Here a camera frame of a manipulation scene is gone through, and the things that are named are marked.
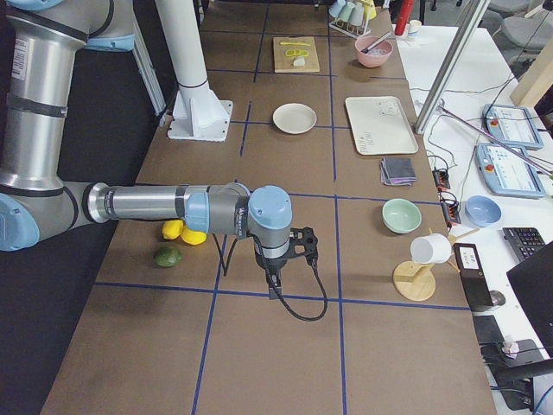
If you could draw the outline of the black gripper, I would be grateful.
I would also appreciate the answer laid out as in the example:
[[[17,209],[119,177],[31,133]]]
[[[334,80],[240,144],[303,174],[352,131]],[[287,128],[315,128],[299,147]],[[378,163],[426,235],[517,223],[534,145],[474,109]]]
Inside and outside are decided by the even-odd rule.
[[[268,285],[270,300],[277,300],[282,296],[281,270],[287,263],[287,259],[268,259],[259,252],[255,253],[257,264],[264,270]]]

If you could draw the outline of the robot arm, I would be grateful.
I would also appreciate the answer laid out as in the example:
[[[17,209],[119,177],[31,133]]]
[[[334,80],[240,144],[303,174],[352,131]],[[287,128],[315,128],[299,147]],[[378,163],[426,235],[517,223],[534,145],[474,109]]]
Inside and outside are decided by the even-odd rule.
[[[280,271],[294,251],[291,201],[281,188],[111,187],[59,178],[76,52],[132,50],[132,2],[9,1],[6,16],[16,44],[1,161],[2,250],[28,248],[90,223],[182,219],[194,231],[253,238],[270,296],[280,298]]]

